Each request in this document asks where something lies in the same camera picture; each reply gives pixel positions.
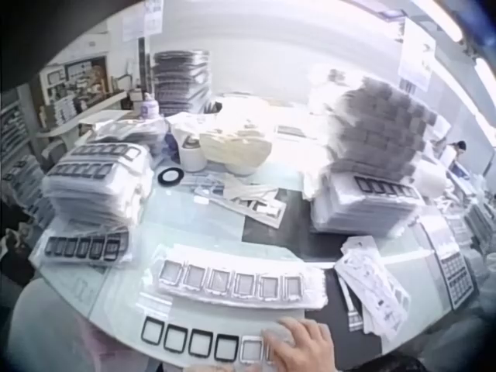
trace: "finger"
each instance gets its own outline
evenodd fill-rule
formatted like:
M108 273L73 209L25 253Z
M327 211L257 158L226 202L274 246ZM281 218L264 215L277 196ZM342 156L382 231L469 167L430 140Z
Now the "finger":
M298 320L284 317L279 319L279 324L289 329L296 346L307 345L311 341L307 329Z
M308 334L315 341L322 340L319 324L315 320L300 319L300 323L307 329Z
M253 364L245 369L245 372L262 372L262 366L259 364Z
M183 370L184 372L209 372L215 371L215 367L194 365Z
M212 372L234 372L234 366L232 364L223 364L213 368Z
M331 331L329 331L329 327L326 324L319 323L320 333L322 334L322 338L334 346L332 342Z
M293 348L289 346L287 343L278 339L275 335L268 331L262 331L263 341L272 352L277 353L282 359L286 359L291 356L293 353Z
M288 369L286 368L286 363L276 354L272 356L272 360L274 364L276 365L276 371L277 372L287 372Z

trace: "black tape roll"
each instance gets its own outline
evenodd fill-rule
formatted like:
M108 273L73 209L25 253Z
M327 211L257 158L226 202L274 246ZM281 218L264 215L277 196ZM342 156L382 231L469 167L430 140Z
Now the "black tape roll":
M169 172L177 172L177 178L173 180L165 180L164 175ZM166 188L170 188L172 186L175 186L176 184L179 184L181 180L184 178L184 171L180 168L177 167L172 167L172 168L167 168L166 170L162 170L158 174L158 183L161 184L162 186L165 186Z

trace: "fluorescent light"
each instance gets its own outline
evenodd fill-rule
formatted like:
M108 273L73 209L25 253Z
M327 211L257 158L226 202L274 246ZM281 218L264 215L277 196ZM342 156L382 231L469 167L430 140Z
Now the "fluorescent light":
M438 74L441 80L451 88L455 95L467 107L468 111L470 111L473 115L476 115L479 112L475 102L472 98L470 98L465 89L463 89L458 80L437 59L434 60L432 69L436 72L436 74Z
M491 97L494 105L496 105L496 77L494 77L485 59L479 57L475 60L475 71L479 75L484 87L486 87L489 97Z
M441 8L434 0L412 0L426 15L432 18L439 27L455 42L458 43L463 39L461 28L456 24L451 16Z
M475 102L470 98L468 93L463 89L460 83L456 80L456 78L448 71L446 67L443 66L437 59L434 60L432 65L432 69L436 74L439 75L441 80L451 88L451 90L455 93L455 95L461 100L461 102L467 107L467 109L475 116L475 120L482 128L482 131L486 135L489 143L496 147L496 129L494 129L489 122L487 122L486 118L479 111Z

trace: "white container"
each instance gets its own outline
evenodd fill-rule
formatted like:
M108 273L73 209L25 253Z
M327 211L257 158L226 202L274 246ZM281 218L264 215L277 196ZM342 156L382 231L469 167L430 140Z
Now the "white container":
M186 137L182 146L179 146L179 159L183 170L187 172L199 172L207 166L207 158L203 154L200 143L192 136Z
M155 119L160 117L158 102L148 93L145 94L145 101L143 101L139 109L141 111L141 116L144 119Z

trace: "black component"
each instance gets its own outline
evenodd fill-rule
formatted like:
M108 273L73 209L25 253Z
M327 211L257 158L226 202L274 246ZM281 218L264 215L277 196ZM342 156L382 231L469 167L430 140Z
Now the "black component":
M76 169L79 167L79 164L69 164L69 166L64 170L64 173L67 176L73 176Z
M385 194L386 190L384 190L384 186L379 183L377 180L373 180L369 178L370 186L372 187L372 190L376 194Z
M214 195L223 196L224 195L224 185L223 184L219 184L219 185L214 186L214 189L212 190L212 193Z
M100 146L98 145L94 145L94 146L88 146L87 150L85 151L85 153L87 155L95 155L97 153L100 153Z
M221 339L236 342L236 348L235 348L234 355L233 355L232 359L225 359L225 358L221 358L221 357L217 356L217 351L219 348L219 340L221 340ZM224 335L224 334L219 333L217 335L217 339L215 340L214 359L217 360L218 362L232 363L236 360L236 357L238 356L238 349L239 349L239 337L238 336Z
M381 184L381 186L384 188L384 190L386 191L386 194L396 195L396 191L393 189L392 184L390 184L388 182L384 182L384 181L379 181L379 184Z
M91 178L101 167L102 165L100 163L89 164L89 166L83 171L81 176Z
M76 164L74 169L72 170L72 176L80 177L82 171L84 170L85 164Z
M53 254L55 256L62 256L62 253L64 252L66 243L67 243L67 238L58 238L57 239L57 245L55 246L55 250L54 250Z
M102 155L109 155L112 153L112 151L115 149L115 145L104 145L100 149L100 154Z
M372 194L372 186L370 186L369 181L366 178L355 176L356 184L362 192L367 194Z
M77 164L68 164L63 170L62 173L64 176L71 176Z
M32 208L29 209L29 213L31 215L35 215L38 212L38 209L39 209L38 207L33 206Z
M153 340L150 340L150 339L145 339L145 328L146 328L146 324L148 322L155 323L155 324L158 324L160 326L160 335L159 335L157 341L153 341ZM160 344L160 340L162 339L162 334L164 333L164 327L165 327L165 323L162 322L161 320L152 318L151 316L147 316L146 319L145 319L145 322L143 323L143 329L141 330L141 340L143 340L145 343L149 343L150 345L158 345L158 344Z
M120 235L112 234L107 236L107 243L105 243L105 251L103 259L105 261L115 261L119 255L119 247L121 245Z
M117 239L119 241L119 253L125 253L129 245L129 230L109 234L107 239Z
M126 150L127 150L127 145L117 145L112 150L112 154L114 154L114 155L123 155Z
M91 238L80 238L76 249L76 257L86 258L91 245Z
M92 147L93 147L93 146L83 146L83 147L81 148L81 151L79 151L79 154L78 154L78 155L88 155L88 154L90 154L90 153L91 153L91 148L92 148Z
M84 148L86 146L78 146L74 149L74 151L71 153L71 155L81 155L84 152Z
M199 354L191 351L191 345L193 343L193 338L195 337L195 335L207 336L210 339L210 342L208 343L208 352L206 354ZM189 338L189 346L188 346L189 354L198 358L208 358L210 356L210 352L212 351L213 339L214 339L214 334L212 332L204 331L202 329L193 329L191 331L191 336Z
M167 337L169 336L169 331L173 329L174 331L179 331L181 333L184 333L184 342L183 342L183 346L181 347L180 350L176 350L176 349L171 349L170 347L167 347ZM164 349L165 350L169 350L171 351L172 353L178 353L178 354L181 354L184 352L184 348L186 347L186 339L188 338L188 329L187 328L183 328L183 327L180 327L178 325L174 325L174 324L169 324L167 326L167 331L165 331L165 339L164 339Z
M114 164L112 163L102 165L102 167L95 172L93 178L97 178L99 180L104 179L105 177L107 177L107 174L111 172L113 166Z
M415 195L415 192L413 191L412 188L408 186L403 186L403 191L405 192L406 196L409 196L410 198L416 198L417 195Z
M398 196L406 196L405 191L400 184L393 184L393 189L396 191L396 194L398 194Z
M135 147L130 147L127 149L126 153L124 154L124 157L127 160L135 160L139 155L141 154L141 150L137 149Z
M48 242L46 242L46 245L45 245L45 254L47 256L50 256L54 252L56 245L57 245L57 238L55 236L51 236L48 239Z
M60 167L57 169L57 174L59 176L64 176L66 174L66 170L69 168L69 165L67 164L62 164Z
M164 179L164 175L168 172L177 172L177 178L172 181L167 181ZM184 172L182 169L177 168L177 167L171 167L167 168L166 170L162 170L159 175L158 175L158 183L161 184L162 186L165 186L166 188L170 188L172 186L176 186L181 182L181 180L184 178Z
M104 236L96 236L93 238L93 240L91 241L91 248L90 248L90 258L92 260L100 260L100 257L102 256L102 252L103 252L104 243L105 243Z
M65 257L73 257L76 252L76 246L78 246L78 238L69 238L64 249Z

